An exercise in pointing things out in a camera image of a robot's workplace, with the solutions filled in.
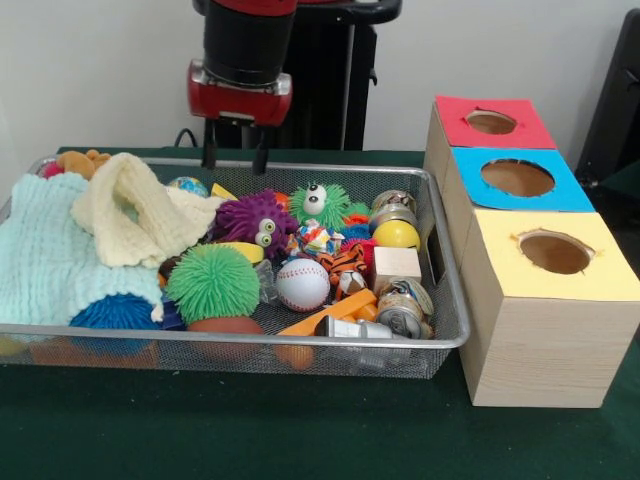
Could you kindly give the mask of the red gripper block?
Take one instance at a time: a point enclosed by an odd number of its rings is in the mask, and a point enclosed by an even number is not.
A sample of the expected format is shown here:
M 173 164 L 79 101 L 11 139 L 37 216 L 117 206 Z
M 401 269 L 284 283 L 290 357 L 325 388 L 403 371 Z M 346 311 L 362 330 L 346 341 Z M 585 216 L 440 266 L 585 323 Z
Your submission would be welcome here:
M 280 126 L 291 106 L 293 82 L 281 73 L 275 82 L 262 86 L 233 85 L 211 75 L 201 60 L 192 60 L 187 73 L 187 99 L 192 115 L 206 118 L 202 143 L 202 167 L 216 164 L 215 122 L 231 119 L 260 126 L 254 129 L 254 175 L 263 175 L 268 162 L 268 131 Z

